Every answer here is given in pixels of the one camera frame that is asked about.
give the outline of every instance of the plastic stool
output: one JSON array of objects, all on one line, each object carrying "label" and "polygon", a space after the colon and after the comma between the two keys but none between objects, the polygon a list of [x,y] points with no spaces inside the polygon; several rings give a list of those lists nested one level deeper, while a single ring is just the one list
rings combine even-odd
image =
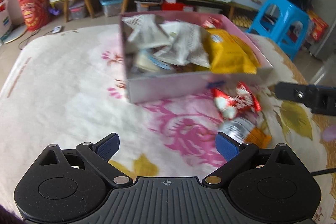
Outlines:
[{"label": "plastic stool", "polygon": [[[263,20],[264,15],[272,5],[276,5],[279,9],[279,17],[275,24]],[[287,35],[287,32],[296,21],[302,23],[302,30],[297,40],[293,41]],[[272,39],[293,60],[305,39],[309,22],[309,16],[289,1],[267,0],[260,8],[247,32],[251,33],[255,30],[259,35]]]}]

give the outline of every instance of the plastic storage box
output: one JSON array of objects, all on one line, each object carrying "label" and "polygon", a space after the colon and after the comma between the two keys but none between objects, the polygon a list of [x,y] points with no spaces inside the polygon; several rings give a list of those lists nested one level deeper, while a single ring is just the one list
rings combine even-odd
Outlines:
[{"label": "plastic storage box", "polygon": [[[227,30],[230,34],[238,36],[243,40],[254,52],[261,64],[257,74],[213,74],[210,71],[196,71],[173,73],[168,75],[156,76],[133,76],[131,77],[130,69],[132,62],[127,62],[126,78],[128,99],[131,103],[143,103],[155,100],[169,99],[181,97],[190,94],[197,94],[206,91],[208,88],[216,88],[227,85],[235,86],[238,81],[243,81],[248,85],[264,84],[273,67],[266,59],[257,46],[234,25],[228,18],[219,14],[202,14],[196,12],[183,11],[151,11],[144,13],[125,13],[124,17],[130,17],[139,14],[156,14],[161,15],[167,21],[185,21],[197,25],[201,25],[209,17],[221,21],[221,28]],[[123,22],[120,22],[122,43],[125,45],[125,37],[123,33]]]},{"label": "plastic storage box", "polygon": [[69,7],[72,19],[82,19],[87,16],[87,10],[84,0],[74,3]]},{"label": "plastic storage box", "polygon": [[99,1],[100,4],[103,6],[105,16],[112,17],[120,13],[123,0],[99,0]]}]

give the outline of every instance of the white bag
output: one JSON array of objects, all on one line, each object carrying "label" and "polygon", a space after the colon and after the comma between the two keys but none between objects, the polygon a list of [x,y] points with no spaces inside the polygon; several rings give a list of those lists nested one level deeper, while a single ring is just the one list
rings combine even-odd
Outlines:
[{"label": "white bag", "polygon": [[3,42],[13,30],[13,24],[8,14],[8,0],[0,3],[0,6],[5,5],[5,9],[0,12],[0,40]]}]

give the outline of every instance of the wooden cabinet leg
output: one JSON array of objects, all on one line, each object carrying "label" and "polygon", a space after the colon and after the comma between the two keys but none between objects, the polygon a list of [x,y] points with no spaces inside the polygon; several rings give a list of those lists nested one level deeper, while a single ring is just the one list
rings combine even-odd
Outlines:
[{"label": "wooden cabinet leg", "polygon": [[84,0],[84,2],[85,2],[87,10],[89,11],[90,16],[92,18],[95,18],[96,16],[95,16],[95,12],[92,8],[91,1],[90,0]]},{"label": "wooden cabinet leg", "polygon": [[229,11],[228,19],[232,21],[234,14],[235,14],[235,7],[231,6],[230,11]]},{"label": "wooden cabinet leg", "polygon": [[123,15],[123,14],[126,12],[126,10],[127,10],[128,1],[129,1],[129,0],[124,0],[124,1],[123,1],[123,5],[122,5],[122,7],[121,7],[121,12],[120,12],[122,15]]},{"label": "wooden cabinet leg", "polygon": [[69,6],[68,6],[67,0],[63,2],[63,13],[64,13],[65,23],[67,23],[69,21]]}]

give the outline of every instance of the storage container with blue lid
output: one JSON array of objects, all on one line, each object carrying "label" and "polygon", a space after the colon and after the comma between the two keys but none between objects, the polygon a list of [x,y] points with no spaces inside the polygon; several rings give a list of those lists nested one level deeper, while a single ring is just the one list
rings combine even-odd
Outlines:
[{"label": "storage container with blue lid", "polygon": [[111,17],[116,16],[120,13],[123,0],[99,0],[99,1],[100,4],[103,6],[105,16]]}]

